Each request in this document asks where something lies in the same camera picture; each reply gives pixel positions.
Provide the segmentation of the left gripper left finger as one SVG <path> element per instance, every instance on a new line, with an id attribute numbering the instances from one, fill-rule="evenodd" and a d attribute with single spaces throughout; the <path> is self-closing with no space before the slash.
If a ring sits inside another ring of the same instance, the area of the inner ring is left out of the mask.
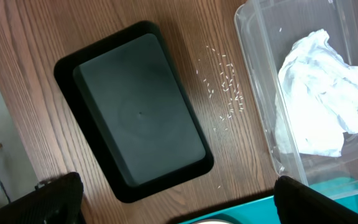
<path id="1" fill-rule="evenodd" d="M 84 223 L 83 191 L 79 173 L 67 173 L 0 208 L 0 223 Z"/>

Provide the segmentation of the white napkin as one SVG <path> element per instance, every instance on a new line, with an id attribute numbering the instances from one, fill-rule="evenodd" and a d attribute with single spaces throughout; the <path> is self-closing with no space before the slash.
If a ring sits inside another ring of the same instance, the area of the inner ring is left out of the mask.
<path id="1" fill-rule="evenodd" d="M 302 95 L 295 101 L 300 105 L 289 104 L 287 112 L 298 152 L 340 157 L 344 130 L 336 116 L 313 96 Z"/>
<path id="2" fill-rule="evenodd" d="M 329 45 L 320 29 L 293 44 L 278 77 L 289 104 L 302 95 L 315 97 L 336 116 L 344 132 L 358 133 L 358 66 L 351 66 Z"/>

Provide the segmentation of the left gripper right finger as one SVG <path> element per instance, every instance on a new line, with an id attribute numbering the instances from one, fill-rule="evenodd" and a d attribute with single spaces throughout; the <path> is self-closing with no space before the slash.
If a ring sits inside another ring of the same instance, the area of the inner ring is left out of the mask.
<path id="1" fill-rule="evenodd" d="M 358 213 L 289 176 L 279 177 L 273 192 L 281 224 L 358 224 Z"/>

